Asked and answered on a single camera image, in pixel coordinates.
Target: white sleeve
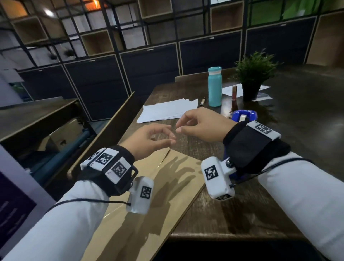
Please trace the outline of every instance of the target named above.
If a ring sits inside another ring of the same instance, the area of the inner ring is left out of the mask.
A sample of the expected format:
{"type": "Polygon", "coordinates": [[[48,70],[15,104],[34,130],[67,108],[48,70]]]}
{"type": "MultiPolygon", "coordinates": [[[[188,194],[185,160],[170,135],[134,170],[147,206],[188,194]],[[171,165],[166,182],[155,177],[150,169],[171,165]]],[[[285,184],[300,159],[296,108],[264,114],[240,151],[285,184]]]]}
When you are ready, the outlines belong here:
{"type": "MultiPolygon", "coordinates": [[[[266,167],[288,155],[273,159],[266,167]]],[[[258,176],[305,237],[328,259],[344,260],[344,183],[307,161],[283,164],[258,176]]]]}
{"type": "MultiPolygon", "coordinates": [[[[78,181],[60,201],[75,198],[109,200],[92,181],[78,181]]],[[[103,219],[107,203],[68,202],[49,211],[3,261],[81,260],[103,219]]]]}

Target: screw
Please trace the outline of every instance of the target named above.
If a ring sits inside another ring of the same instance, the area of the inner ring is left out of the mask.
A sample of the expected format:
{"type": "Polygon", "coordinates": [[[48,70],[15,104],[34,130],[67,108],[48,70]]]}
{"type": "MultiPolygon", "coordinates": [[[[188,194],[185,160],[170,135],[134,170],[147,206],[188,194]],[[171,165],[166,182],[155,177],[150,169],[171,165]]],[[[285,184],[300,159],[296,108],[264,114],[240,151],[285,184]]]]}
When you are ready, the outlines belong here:
{"type": "Polygon", "coordinates": [[[231,162],[231,161],[228,159],[228,160],[226,160],[226,166],[227,166],[228,168],[232,168],[232,167],[234,166],[234,164],[233,164],[233,162],[231,162]]]}

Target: hand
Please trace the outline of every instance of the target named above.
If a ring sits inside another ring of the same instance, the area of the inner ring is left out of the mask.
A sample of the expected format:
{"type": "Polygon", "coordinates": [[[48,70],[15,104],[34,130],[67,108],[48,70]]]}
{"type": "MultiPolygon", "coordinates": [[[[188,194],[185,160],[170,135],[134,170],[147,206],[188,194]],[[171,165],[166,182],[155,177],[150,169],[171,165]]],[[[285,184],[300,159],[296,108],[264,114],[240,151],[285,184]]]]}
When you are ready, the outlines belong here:
{"type": "Polygon", "coordinates": [[[122,144],[135,158],[140,160],[148,157],[154,151],[170,147],[176,143],[176,137],[171,131],[171,125],[152,123],[143,126],[134,132],[122,144]],[[163,133],[168,138],[162,140],[152,140],[153,134],[163,133]]]}
{"type": "Polygon", "coordinates": [[[184,113],[175,125],[175,132],[195,136],[206,142],[222,142],[236,124],[210,109],[200,107],[184,113]]]}

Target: left hand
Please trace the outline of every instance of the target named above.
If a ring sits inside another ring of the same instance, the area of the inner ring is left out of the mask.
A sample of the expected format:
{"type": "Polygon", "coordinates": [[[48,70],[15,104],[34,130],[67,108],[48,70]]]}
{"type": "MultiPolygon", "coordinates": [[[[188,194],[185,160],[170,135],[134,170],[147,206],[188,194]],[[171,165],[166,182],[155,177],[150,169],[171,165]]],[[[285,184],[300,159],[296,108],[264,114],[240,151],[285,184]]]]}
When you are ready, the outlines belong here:
{"type": "Polygon", "coordinates": [[[176,137],[171,131],[171,125],[152,123],[139,128],[120,146],[126,148],[134,156],[135,160],[140,160],[148,157],[154,151],[174,144],[176,144],[176,137]],[[151,136],[158,133],[163,133],[168,138],[152,140],[151,136]]]}

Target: brown cardboard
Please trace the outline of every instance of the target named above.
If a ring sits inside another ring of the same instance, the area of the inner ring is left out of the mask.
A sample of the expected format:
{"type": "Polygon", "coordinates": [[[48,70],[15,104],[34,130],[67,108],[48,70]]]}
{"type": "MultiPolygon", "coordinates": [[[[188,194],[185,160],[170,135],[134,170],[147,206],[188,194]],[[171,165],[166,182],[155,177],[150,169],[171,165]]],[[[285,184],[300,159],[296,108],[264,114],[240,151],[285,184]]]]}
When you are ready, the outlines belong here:
{"type": "MultiPolygon", "coordinates": [[[[128,213],[125,205],[110,204],[82,261],[151,260],[155,256],[204,186],[201,161],[168,150],[135,163],[139,175],[154,179],[147,215],[128,213]]],[[[128,195],[111,200],[126,201],[128,195]]]]}
{"type": "Polygon", "coordinates": [[[83,127],[73,119],[45,137],[38,150],[62,151],[67,144],[74,142],[83,133],[83,127]]]}

